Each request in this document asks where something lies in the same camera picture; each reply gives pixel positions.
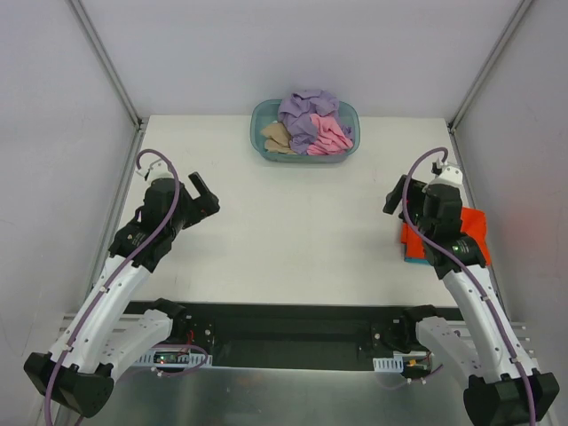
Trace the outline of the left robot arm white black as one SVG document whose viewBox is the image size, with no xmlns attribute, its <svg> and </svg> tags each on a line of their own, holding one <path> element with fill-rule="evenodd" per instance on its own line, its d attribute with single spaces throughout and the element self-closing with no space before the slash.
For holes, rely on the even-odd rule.
<svg viewBox="0 0 568 426">
<path fill-rule="evenodd" d="M 135 290 L 169 254 L 181 231 L 220 210 L 201 176 L 189 177 L 192 197 L 169 173 L 149 179 L 143 203 L 114 236 L 99 281 L 65 332 L 46 352 L 33 352 L 24 370 L 45 404 L 56 402 L 82 418 L 96 415 L 123 373 L 155 345 L 191 351 L 184 306 L 160 298 L 114 335 Z"/>
</svg>

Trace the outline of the pink t shirt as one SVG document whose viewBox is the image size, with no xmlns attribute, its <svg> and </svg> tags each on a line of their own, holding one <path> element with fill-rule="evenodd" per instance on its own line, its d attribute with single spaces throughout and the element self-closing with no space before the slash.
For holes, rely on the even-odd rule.
<svg viewBox="0 0 568 426">
<path fill-rule="evenodd" d="M 310 115 L 317 135 L 307 148 L 308 155 L 339 155 L 346 154 L 354 146 L 344 134 L 341 126 L 333 116 Z"/>
</svg>

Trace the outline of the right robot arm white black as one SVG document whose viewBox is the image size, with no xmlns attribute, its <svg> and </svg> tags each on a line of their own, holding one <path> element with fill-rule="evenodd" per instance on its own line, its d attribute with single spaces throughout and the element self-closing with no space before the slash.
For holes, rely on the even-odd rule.
<svg viewBox="0 0 568 426">
<path fill-rule="evenodd" d="M 510 325 L 477 242 L 462 232 L 462 199 L 457 187 L 425 184 L 406 175 L 387 195 L 383 210 L 418 230 L 428 263 L 450 292 L 472 345 L 467 345 L 431 305 L 403 311 L 386 328 L 381 343 L 409 353 L 422 347 L 460 384 L 475 425 L 534 425 L 560 391 L 551 373 L 542 373 Z"/>
</svg>

